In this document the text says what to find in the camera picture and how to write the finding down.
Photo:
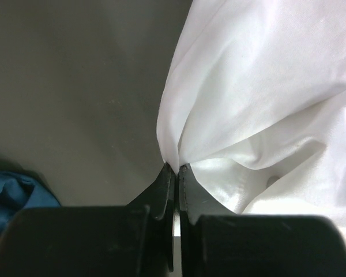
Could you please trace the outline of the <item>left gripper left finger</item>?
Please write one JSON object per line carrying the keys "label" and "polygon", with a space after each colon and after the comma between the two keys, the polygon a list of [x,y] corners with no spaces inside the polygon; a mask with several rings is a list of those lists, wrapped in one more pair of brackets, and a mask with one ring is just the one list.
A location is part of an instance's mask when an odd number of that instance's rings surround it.
{"label": "left gripper left finger", "polygon": [[168,276],[174,190],[165,164],[125,206],[24,209],[0,237],[0,276]]}

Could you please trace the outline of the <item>white t shirt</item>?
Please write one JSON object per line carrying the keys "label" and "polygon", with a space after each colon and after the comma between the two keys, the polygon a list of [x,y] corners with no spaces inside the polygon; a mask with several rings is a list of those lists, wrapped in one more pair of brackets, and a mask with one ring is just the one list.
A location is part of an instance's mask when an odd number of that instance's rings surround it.
{"label": "white t shirt", "polygon": [[157,140],[232,212],[319,214],[346,239],[346,1],[194,1]]}

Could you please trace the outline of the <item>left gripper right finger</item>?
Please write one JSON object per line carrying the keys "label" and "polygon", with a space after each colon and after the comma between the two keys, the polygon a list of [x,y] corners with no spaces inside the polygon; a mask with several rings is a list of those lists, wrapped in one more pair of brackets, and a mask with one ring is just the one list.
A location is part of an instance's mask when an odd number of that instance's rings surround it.
{"label": "left gripper right finger", "polygon": [[320,216],[237,215],[177,177],[183,276],[346,276],[346,245]]}

